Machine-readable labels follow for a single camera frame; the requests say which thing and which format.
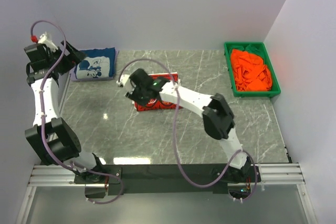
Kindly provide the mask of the orange t-shirt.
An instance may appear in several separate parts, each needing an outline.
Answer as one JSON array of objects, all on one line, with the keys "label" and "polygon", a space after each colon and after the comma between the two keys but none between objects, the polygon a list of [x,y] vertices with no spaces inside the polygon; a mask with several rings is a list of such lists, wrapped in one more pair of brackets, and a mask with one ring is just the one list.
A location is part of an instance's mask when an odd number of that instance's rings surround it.
[{"label": "orange t-shirt", "polygon": [[270,91],[272,76],[262,57],[246,51],[233,49],[230,62],[239,92]]}]

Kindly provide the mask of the aluminium rail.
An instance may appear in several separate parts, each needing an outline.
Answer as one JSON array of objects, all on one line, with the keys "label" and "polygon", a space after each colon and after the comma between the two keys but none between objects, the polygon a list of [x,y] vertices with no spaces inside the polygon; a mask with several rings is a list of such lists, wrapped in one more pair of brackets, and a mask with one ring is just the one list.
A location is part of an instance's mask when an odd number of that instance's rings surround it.
[{"label": "aluminium rail", "polygon": [[[208,184],[215,180],[224,164],[183,164],[187,176],[199,184]],[[297,185],[304,184],[305,180],[298,164],[275,163],[257,164],[257,180],[265,185]],[[135,180],[153,180],[168,182],[180,180],[186,182],[177,165],[173,164],[133,164],[107,165],[110,174],[122,179],[124,183]],[[60,166],[36,165],[33,168],[28,186],[30,187],[61,187],[61,186],[93,186],[103,187],[105,180],[85,180],[74,172]]]}]

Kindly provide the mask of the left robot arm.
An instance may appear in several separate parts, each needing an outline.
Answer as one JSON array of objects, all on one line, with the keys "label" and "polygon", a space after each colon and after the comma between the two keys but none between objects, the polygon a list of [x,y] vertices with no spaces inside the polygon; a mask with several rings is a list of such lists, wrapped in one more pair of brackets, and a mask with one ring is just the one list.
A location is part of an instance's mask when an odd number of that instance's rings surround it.
[{"label": "left robot arm", "polygon": [[43,165],[63,163],[84,183],[100,183],[104,180],[103,165],[95,154],[82,151],[77,135],[60,116],[58,102],[59,76],[86,55],[62,41],[69,51],[63,54],[46,34],[32,40],[34,44],[24,51],[30,60],[26,73],[34,93],[35,118],[32,127],[25,130],[25,138]]}]

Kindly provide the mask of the white t-shirt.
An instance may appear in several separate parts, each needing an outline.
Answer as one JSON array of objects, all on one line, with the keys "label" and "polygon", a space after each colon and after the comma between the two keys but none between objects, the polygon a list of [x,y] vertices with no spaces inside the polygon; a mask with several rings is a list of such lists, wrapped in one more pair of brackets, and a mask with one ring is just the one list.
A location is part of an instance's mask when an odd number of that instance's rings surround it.
[{"label": "white t-shirt", "polygon": [[[157,79],[158,77],[163,77],[168,80],[171,80],[171,77],[168,73],[153,73],[153,74],[149,74],[149,76],[151,76],[153,79]],[[151,99],[145,106],[139,105],[138,103],[134,101],[132,102],[132,104],[134,105],[134,108],[138,112],[176,108],[176,104],[171,103],[171,102],[161,101],[158,99]]]}]

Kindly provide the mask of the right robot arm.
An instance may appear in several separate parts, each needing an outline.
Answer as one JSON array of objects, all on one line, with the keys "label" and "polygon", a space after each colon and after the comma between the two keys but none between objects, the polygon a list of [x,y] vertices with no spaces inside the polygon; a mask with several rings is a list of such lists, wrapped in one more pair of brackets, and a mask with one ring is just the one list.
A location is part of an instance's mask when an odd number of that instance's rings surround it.
[{"label": "right robot arm", "polygon": [[234,114],[223,95],[198,93],[179,85],[170,73],[154,77],[141,68],[132,74],[122,74],[117,84],[126,90],[127,98],[141,106],[157,100],[198,115],[203,120],[206,134],[218,140],[228,159],[221,177],[229,183],[247,180],[253,163],[238,139]]}]

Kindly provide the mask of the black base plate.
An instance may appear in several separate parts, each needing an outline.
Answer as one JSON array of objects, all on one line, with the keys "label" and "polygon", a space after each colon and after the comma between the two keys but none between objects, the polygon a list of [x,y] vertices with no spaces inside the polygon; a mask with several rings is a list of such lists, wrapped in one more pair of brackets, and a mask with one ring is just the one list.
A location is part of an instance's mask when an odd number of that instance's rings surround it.
[{"label": "black base plate", "polygon": [[[226,164],[184,164],[182,165],[187,176],[197,184],[209,184],[214,181],[223,171]],[[138,165],[103,165],[105,171],[109,174],[121,178],[124,183],[124,194],[142,194],[142,193],[191,193],[200,191],[209,191],[214,194],[228,194],[229,184],[252,185],[255,182],[255,171],[253,166],[248,168],[243,175],[242,172],[234,172],[229,167],[224,176],[213,186],[208,188],[197,188],[191,185],[182,176],[178,166],[175,164],[155,165],[155,164],[138,164]],[[86,188],[86,196],[94,195],[103,198],[102,192],[107,189],[109,196],[117,195],[120,191],[120,182],[116,178],[108,180],[102,176],[98,180],[85,180],[83,175],[76,175],[75,185],[93,184],[98,187],[102,184],[103,189],[89,192]]]}]

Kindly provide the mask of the dark green t-shirt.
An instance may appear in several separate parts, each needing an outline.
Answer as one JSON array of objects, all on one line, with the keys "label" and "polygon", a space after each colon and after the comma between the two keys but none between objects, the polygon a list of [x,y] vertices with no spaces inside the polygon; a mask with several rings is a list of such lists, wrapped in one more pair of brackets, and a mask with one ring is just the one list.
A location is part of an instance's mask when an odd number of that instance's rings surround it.
[{"label": "dark green t-shirt", "polygon": [[263,54],[262,50],[260,49],[259,44],[249,44],[245,47],[245,51],[250,54],[255,54],[261,56]]}]

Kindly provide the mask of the green plastic bin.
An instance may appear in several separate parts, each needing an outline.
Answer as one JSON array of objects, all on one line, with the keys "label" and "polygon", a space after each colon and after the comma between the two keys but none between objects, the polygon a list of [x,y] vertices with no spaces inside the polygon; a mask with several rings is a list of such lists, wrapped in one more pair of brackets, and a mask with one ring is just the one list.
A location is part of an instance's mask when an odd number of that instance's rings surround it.
[{"label": "green plastic bin", "polygon": [[224,50],[235,97],[273,98],[281,94],[263,42],[227,41]]}]

